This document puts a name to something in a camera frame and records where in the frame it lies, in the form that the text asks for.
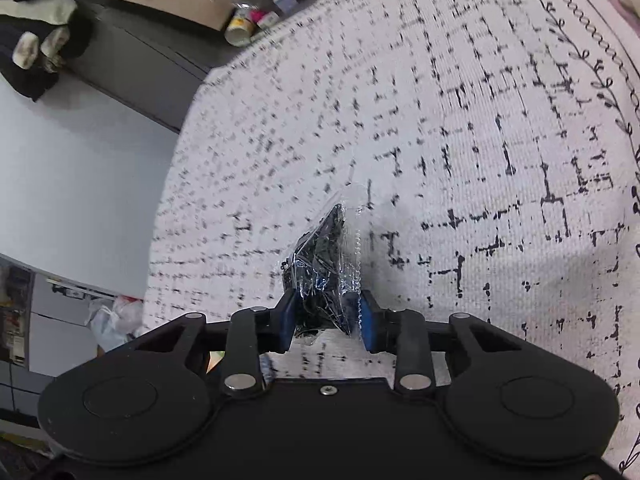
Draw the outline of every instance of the plastic bag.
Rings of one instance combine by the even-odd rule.
[[[86,325],[93,332],[101,348],[108,352],[131,341],[142,326],[143,303],[140,300],[119,296],[115,301],[93,300],[89,303]]]
[[[295,288],[303,299],[296,336],[316,336],[327,328],[353,335],[357,329],[363,204],[358,188],[345,186],[334,195],[281,264],[284,289]]]

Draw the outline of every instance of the wall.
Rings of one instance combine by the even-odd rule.
[[[0,253],[142,297],[177,136],[69,76],[37,103],[0,78]]]

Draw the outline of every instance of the vine pattern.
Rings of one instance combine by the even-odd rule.
[[[556,8],[554,4],[549,1],[537,0],[540,5],[543,7],[546,12],[546,22],[549,24],[549,31],[556,38],[558,38],[559,43],[567,44],[571,50],[568,55],[572,59],[580,60],[589,69],[593,72],[594,81],[591,82],[591,87],[596,89],[598,92],[596,97],[602,102],[602,104],[606,108],[612,108],[618,114],[615,119],[615,123],[618,128],[624,132],[629,140],[632,151],[634,152],[634,160],[636,162],[636,182],[640,184],[640,146],[638,148],[634,147],[633,143],[633,126],[631,122],[626,121],[622,110],[620,109],[620,103],[612,90],[613,79],[609,76],[605,76],[604,74],[604,62],[602,59],[597,58],[595,62],[590,60],[591,53],[587,49],[579,49],[575,42],[569,37],[569,35],[564,30],[565,21],[563,18],[559,18],[556,16]],[[585,30],[590,33],[591,37],[598,43],[598,46],[604,51],[604,53],[610,57],[612,62],[618,67],[618,70],[623,75],[625,84],[629,90],[629,98],[634,106],[634,113],[636,115],[636,120],[638,120],[638,124],[640,124],[640,98],[636,93],[636,89],[630,80],[630,75],[626,67],[624,66],[623,60],[620,58],[618,53],[613,49],[610,43],[602,37],[602,35],[598,32],[595,25],[593,25],[592,21],[585,15],[585,13],[578,7],[578,5],[573,0],[562,0],[567,8],[573,13],[573,15],[578,18],[580,24],[584,26]],[[631,187],[631,196],[634,200],[633,204],[633,212],[635,214],[640,214],[640,197],[638,193],[638,187]],[[640,244],[636,245],[636,253],[638,257],[640,257]],[[636,417],[640,420],[640,404],[636,406]],[[618,470],[620,473],[624,473],[634,464],[636,459],[640,456],[640,432],[638,436],[636,436],[636,440],[629,452],[628,456],[625,460],[620,462],[618,465]]]
[[[640,420],[640,404],[636,406],[636,417]],[[638,436],[636,436],[636,441],[634,442],[633,447],[631,448],[631,451],[629,451],[629,455],[626,457],[626,460],[623,460],[622,462],[620,462],[620,464],[618,464],[618,470],[621,473],[629,469],[632,466],[633,462],[636,461],[638,456],[640,456],[639,448],[640,448],[640,432],[638,433]]]
[[[618,67],[618,71],[622,74],[626,87],[629,90],[629,99],[631,100],[632,105],[634,106],[634,114],[636,116],[636,120],[638,121],[638,125],[640,125],[640,97],[636,93],[636,89],[631,83],[631,78],[626,66],[622,58],[618,55],[616,50],[610,45],[609,41],[606,41],[602,34],[598,32],[598,29],[593,25],[593,22],[585,15],[584,11],[581,10],[578,5],[573,0],[562,0],[567,8],[572,12],[572,14],[578,18],[580,24],[585,28],[585,30],[590,33],[591,37],[598,43],[598,46],[604,51],[604,53],[611,59],[611,61]],[[640,144],[638,147],[634,146],[632,140],[633,129],[628,130],[626,127],[623,129],[628,135],[629,144],[634,154],[634,160],[636,163],[636,186],[631,187],[631,197],[633,200],[633,212],[634,214],[640,215],[640,197],[638,186],[640,186]]]

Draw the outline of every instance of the black circular disc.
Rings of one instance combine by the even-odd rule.
[[[604,452],[618,403],[601,378],[546,352],[485,354],[445,399],[455,428],[489,453],[549,463]]]
[[[40,396],[40,427],[86,462],[130,464],[164,455],[209,414],[204,382],[168,354],[107,354],[55,379]]]

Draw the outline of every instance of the white patterned blanket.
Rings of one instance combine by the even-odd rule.
[[[197,92],[156,220],[145,327],[279,297],[328,196],[368,190],[363,285],[594,370],[640,479],[640,41],[605,0],[321,0]],[[281,375],[392,375],[325,333]]]

